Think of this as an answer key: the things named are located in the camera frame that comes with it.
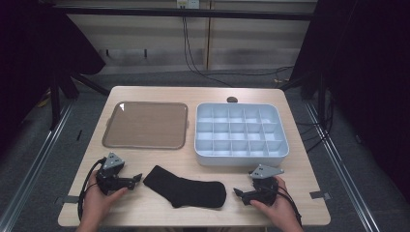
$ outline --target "plastic tray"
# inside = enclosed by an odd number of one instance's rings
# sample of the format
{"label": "plastic tray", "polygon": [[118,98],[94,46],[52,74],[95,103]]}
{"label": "plastic tray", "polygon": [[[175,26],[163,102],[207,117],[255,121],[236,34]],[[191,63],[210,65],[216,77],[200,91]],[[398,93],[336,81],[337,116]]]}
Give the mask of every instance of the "plastic tray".
{"label": "plastic tray", "polygon": [[194,147],[202,165],[278,166],[289,152],[278,110],[270,104],[200,104]]}
{"label": "plastic tray", "polygon": [[122,101],[112,112],[102,145],[180,149],[185,144],[187,117],[184,103]]}

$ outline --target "table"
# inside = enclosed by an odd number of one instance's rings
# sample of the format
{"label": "table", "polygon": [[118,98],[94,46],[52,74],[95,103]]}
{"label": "table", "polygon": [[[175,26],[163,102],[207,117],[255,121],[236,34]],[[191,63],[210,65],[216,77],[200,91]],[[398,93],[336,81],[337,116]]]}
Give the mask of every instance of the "table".
{"label": "table", "polygon": [[[227,191],[226,201],[220,209],[184,207],[174,209],[162,196],[139,183],[111,209],[103,222],[112,226],[136,227],[198,227],[198,226],[271,226],[267,218],[245,206],[233,188],[253,190],[248,175],[252,167],[202,166],[196,161],[194,131],[196,107],[203,102],[226,102],[236,97],[241,103],[270,103],[277,107],[289,143],[289,155],[280,168],[287,188],[302,215],[303,225],[325,225],[330,215],[323,198],[311,199],[310,192],[319,191],[308,155],[296,128],[292,113],[281,90],[247,88],[201,88],[201,87],[138,87],[118,86],[111,94],[102,111],[83,161],[73,180],[69,195],[79,195],[91,166],[109,152],[125,161],[120,177],[129,178],[142,173],[143,178],[160,165],[173,174],[190,180],[220,181]],[[179,150],[106,148],[102,145],[106,123],[118,102],[183,102],[188,108],[187,137],[185,146]],[[65,204],[58,218],[62,226],[77,226],[76,205]]]}

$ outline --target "brown transparent tray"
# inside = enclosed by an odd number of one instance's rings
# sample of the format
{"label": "brown transparent tray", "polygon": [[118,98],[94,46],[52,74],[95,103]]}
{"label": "brown transparent tray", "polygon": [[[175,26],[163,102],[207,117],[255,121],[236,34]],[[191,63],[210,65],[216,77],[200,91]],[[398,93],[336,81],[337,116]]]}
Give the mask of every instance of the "brown transparent tray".
{"label": "brown transparent tray", "polygon": [[119,102],[102,145],[112,148],[179,149],[187,132],[188,107],[178,102]]}

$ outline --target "robotic hand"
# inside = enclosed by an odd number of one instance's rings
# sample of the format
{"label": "robotic hand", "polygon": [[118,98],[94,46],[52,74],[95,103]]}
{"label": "robotic hand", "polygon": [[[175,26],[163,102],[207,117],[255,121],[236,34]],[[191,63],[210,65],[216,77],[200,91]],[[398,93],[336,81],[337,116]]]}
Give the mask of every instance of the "robotic hand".
{"label": "robotic hand", "polygon": [[141,180],[142,174],[138,174],[132,178],[119,178],[118,173],[123,167],[124,161],[114,153],[109,153],[108,158],[97,173],[97,183],[105,195],[108,195],[110,191],[124,187],[133,189],[136,183]]}
{"label": "robotic hand", "polygon": [[273,205],[278,192],[278,181],[273,178],[283,173],[282,169],[259,164],[259,166],[249,173],[253,180],[254,191],[242,192],[234,188],[237,196],[242,198],[245,205],[250,205],[251,200],[257,200],[266,205]]}

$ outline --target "gray carpet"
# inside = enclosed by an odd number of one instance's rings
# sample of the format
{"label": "gray carpet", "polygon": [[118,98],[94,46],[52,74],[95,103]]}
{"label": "gray carpet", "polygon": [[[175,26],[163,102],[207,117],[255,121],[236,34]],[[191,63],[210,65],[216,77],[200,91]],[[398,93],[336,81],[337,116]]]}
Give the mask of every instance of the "gray carpet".
{"label": "gray carpet", "polygon": [[[237,75],[233,73],[271,73],[264,71],[225,71],[227,74],[210,77],[238,88],[275,88],[275,79],[287,78],[291,71],[278,76]],[[117,85],[141,86],[212,86],[226,87],[226,84],[205,78],[192,72],[156,72],[123,75],[96,75],[90,77],[101,86],[111,89]],[[64,126],[57,143],[46,161],[43,171],[25,203],[13,231],[73,231],[58,225],[57,218],[61,206],[54,204],[56,197],[67,195],[76,170],[97,124],[106,97],[77,83],[80,96],[73,104],[72,113]],[[297,123],[311,123],[305,102],[301,100],[299,88],[285,92]],[[0,164],[0,214],[4,214],[19,183],[24,179],[33,159],[40,151],[50,125],[50,105],[34,108],[22,123],[9,154]],[[312,126],[298,124],[306,148],[318,140]],[[344,164],[371,209],[381,231],[410,231],[410,207],[395,189],[390,179],[374,162],[366,146],[359,144],[356,133],[335,109],[331,138],[335,142]],[[326,226],[305,227],[306,231],[365,231],[356,210],[344,189],[325,148],[319,144],[308,153],[320,188],[328,192],[332,199],[327,206],[332,221]],[[132,228],[102,228],[102,231],[134,231]]]}

